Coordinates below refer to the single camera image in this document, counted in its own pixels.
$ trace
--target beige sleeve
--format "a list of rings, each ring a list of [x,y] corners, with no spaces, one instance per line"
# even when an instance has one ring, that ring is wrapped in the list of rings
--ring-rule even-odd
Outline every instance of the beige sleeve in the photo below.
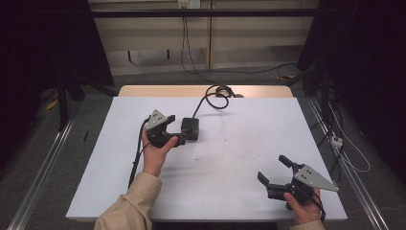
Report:
[[[325,226],[320,220],[315,220],[309,223],[296,225],[289,228],[290,230],[325,230]]]
[[[126,195],[120,195],[97,219],[95,229],[152,229],[149,215],[161,187],[157,177],[138,173]]]

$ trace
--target white tabletop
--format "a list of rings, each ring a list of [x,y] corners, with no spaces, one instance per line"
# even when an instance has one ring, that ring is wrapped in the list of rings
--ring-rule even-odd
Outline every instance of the white tabletop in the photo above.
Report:
[[[68,219],[95,220],[125,194],[142,121],[158,109],[175,115],[168,132],[180,132],[200,98],[115,98]],[[212,99],[223,105],[224,99]],[[278,157],[307,164],[329,179],[326,166],[295,98],[230,99],[217,110],[204,102],[196,114],[197,141],[172,149],[161,173],[163,188],[151,218],[155,221],[275,221],[292,219],[285,202],[268,199],[257,180],[286,184],[292,171]],[[138,172],[143,166],[143,158]],[[346,219],[334,192],[322,191],[327,219]]]

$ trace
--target black metal bar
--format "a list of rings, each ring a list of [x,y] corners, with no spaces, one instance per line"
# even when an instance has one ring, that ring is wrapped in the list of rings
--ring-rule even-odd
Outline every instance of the black metal bar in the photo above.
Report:
[[[190,9],[190,10],[93,10],[89,11],[39,11],[40,15],[78,16],[93,18],[111,17],[313,17],[321,14],[341,13],[339,9]]]

